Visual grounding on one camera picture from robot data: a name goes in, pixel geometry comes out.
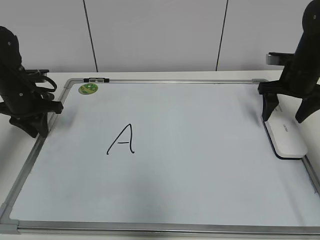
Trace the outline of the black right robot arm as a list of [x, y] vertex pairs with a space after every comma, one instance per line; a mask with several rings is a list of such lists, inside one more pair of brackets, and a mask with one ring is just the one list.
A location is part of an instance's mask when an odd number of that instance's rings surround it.
[[284, 66], [278, 80], [260, 82], [262, 119], [268, 121], [279, 105], [278, 95], [301, 99], [295, 114], [298, 123], [320, 109], [320, 2], [312, 0], [302, 16], [303, 33], [295, 53], [269, 52], [267, 63]]

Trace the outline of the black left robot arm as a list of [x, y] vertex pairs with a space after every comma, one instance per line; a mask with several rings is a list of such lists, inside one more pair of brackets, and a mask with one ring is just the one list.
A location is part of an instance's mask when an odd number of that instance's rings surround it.
[[[302, 123], [320, 109], [320, 49], [317, 36], [303, 35], [295, 53], [269, 52], [267, 64], [283, 66], [279, 80], [261, 82], [262, 119], [267, 121], [279, 104], [278, 95], [301, 99], [295, 119]], [[48, 136], [48, 113], [61, 114], [63, 104], [55, 101], [56, 83], [41, 71], [22, 66], [19, 40], [6, 27], [0, 28], [0, 103], [1, 114], [11, 125], [32, 138]]]

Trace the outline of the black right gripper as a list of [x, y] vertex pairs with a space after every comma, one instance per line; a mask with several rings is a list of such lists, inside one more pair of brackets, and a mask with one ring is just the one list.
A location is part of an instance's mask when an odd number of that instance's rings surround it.
[[310, 115], [320, 109], [320, 85], [309, 93], [302, 93], [301, 90], [291, 90], [286, 83], [280, 80], [264, 81], [258, 85], [258, 93], [262, 95], [262, 120], [268, 121], [274, 109], [279, 105], [277, 94], [303, 99], [296, 114], [295, 119], [302, 123]]

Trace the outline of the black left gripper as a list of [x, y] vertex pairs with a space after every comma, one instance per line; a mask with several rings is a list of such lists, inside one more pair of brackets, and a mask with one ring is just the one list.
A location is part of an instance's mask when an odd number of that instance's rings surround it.
[[38, 99], [31, 103], [30, 107], [16, 105], [14, 110], [6, 105], [5, 102], [0, 103], [0, 113], [11, 116], [9, 123], [20, 128], [32, 138], [46, 138], [48, 136], [48, 114], [61, 114], [63, 104], [61, 101], [52, 101], [46, 99]]

